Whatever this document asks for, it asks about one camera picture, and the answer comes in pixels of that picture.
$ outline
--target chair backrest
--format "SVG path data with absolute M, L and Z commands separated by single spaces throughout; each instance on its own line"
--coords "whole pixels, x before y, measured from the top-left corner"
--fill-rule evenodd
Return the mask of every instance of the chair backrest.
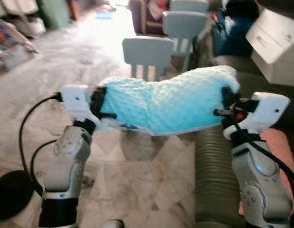
M 206 13 L 209 7 L 207 0 L 173 0 L 170 11 L 190 11 Z
M 169 38 L 135 36 L 123 40 L 124 61 L 132 65 L 132 77 L 137 77 L 137 66 L 143 66 L 143 78 L 148 81 L 149 66 L 155 67 L 154 78 L 166 72 L 173 51 L 173 41 Z
M 163 12 L 163 32 L 174 41 L 173 54 L 185 57 L 182 72 L 188 70 L 193 40 L 204 29 L 206 20 L 205 13 L 189 11 Z

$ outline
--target marble floor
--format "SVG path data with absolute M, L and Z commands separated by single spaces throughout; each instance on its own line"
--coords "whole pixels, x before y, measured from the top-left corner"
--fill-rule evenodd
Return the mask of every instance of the marble floor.
M 95 86 L 108 76 L 130 76 L 122 40 L 132 35 L 128 10 L 118 10 L 112 20 L 90 17 L 38 38 L 40 55 L 1 74 L 0 176 L 21 169 L 18 129 L 33 104 L 65 84 Z M 168 77 L 174 73 L 170 70 Z M 67 124 L 61 104 L 48 102 L 36 110 L 24 131 L 27 162 L 39 145 L 59 137 Z M 80 227 L 100 228 L 111 218 L 124 220 L 126 228 L 194 227 L 194 146 L 193 134 L 95 132 L 78 206 Z M 52 151 L 48 146 L 37 157 L 40 181 Z M 40 204 L 35 194 L 20 214 L 0 221 L 0 228 L 37 227 Z

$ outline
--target gray sofa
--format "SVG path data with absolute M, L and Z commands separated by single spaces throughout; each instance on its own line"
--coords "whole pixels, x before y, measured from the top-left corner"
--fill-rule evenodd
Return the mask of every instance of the gray sofa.
M 218 1 L 212 1 L 215 7 Z M 235 56 L 213 57 L 211 20 L 197 41 L 195 66 L 228 65 L 238 71 L 242 97 L 249 98 L 255 91 L 284 94 L 291 104 L 274 128 L 282 130 L 294 153 L 294 87 L 271 85 L 250 58 Z M 195 154 L 195 219 L 196 227 L 243 227 L 245 222 L 238 215 L 239 186 L 231 168 L 231 143 L 222 134 L 222 127 L 212 127 L 197 132 Z

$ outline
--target black cable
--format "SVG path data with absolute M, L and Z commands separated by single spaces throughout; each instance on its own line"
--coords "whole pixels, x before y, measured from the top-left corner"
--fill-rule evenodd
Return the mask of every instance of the black cable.
M 25 122 L 27 121 L 28 117 L 31 115 L 31 113 L 38 107 L 40 106 L 42 103 L 48 101 L 48 100 L 52 100 L 52 99 L 56 99 L 58 101 L 62 101 L 61 99 L 61 95 L 60 93 L 50 96 L 48 98 L 45 98 L 41 101 L 39 101 L 37 104 L 35 104 L 29 111 L 28 113 L 25 115 L 24 119 L 22 120 L 20 129 L 19 129 L 19 137 L 18 137 L 18 143 L 19 143 L 19 151 L 20 151 L 20 157 L 21 157 L 21 162 L 22 162 L 22 166 L 23 166 L 23 170 L 25 172 L 25 174 L 28 176 L 28 178 L 32 181 L 29 171 L 28 171 L 28 167 L 25 161 L 25 156 L 24 156 L 24 152 L 23 152 L 23 143 L 22 143 L 22 133 L 23 133 L 23 127 Z
M 47 145 L 49 145 L 49 144 L 51 144 L 51 143 L 54 143 L 54 142 L 56 142 L 56 141 L 57 141 L 57 139 L 55 139 L 55 140 L 51 140 L 51 141 L 46 142 L 46 143 L 42 144 L 41 146 L 39 146 L 39 147 L 35 150 L 35 152 L 33 153 L 32 158 L 31 158 L 31 164 L 30 164 L 30 176 L 31 176 L 31 179 L 32 179 L 32 181 L 33 181 L 33 183 L 34 183 L 35 191 L 36 191 L 36 192 L 38 193 L 38 195 L 40 195 L 41 197 L 42 197 L 43 188 L 42 188 L 41 184 L 38 182 L 38 180 L 36 179 L 36 176 L 35 176 L 35 172 L 34 172 L 34 162 L 35 162 L 35 158 L 36 158 L 38 152 L 39 152 L 43 147 L 45 147 L 45 146 L 47 146 Z
M 273 160 L 275 163 L 277 163 L 279 165 L 279 167 L 281 168 L 281 170 L 285 173 L 285 175 L 288 178 L 288 181 L 289 181 L 290 186 L 291 186 L 292 194 L 293 194 L 293 197 L 294 197 L 294 172 L 285 163 L 283 163 L 280 159 L 278 159 L 277 157 L 275 157 L 272 153 L 270 153 L 269 151 L 265 150 L 261 146 L 259 146 L 256 143 L 254 143 L 253 140 L 249 137 L 249 135 L 247 135 L 243 131 L 243 129 L 240 128 L 240 126 L 237 123 L 237 119 L 235 117 L 235 114 L 236 114 L 235 111 L 236 111 L 236 107 L 237 107 L 238 104 L 239 104 L 239 102 L 236 102 L 236 103 L 234 103 L 230 107 L 230 117 L 231 117 L 232 122 L 234 123 L 236 129 L 238 130 L 238 132 L 240 133 L 241 137 L 245 141 L 247 141 L 251 146 L 253 146 L 259 152 L 261 152 L 266 157 L 270 158 L 271 160 Z

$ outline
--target fluffy blue cloth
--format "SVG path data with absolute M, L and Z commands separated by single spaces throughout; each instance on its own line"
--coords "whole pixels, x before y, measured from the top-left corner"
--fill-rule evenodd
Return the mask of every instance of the fluffy blue cloth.
M 172 135 L 220 124 L 214 109 L 223 109 L 221 89 L 239 89 L 236 70 L 229 66 L 197 68 L 170 80 L 146 82 L 108 78 L 101 112 L 116 113 L 112 127 Z

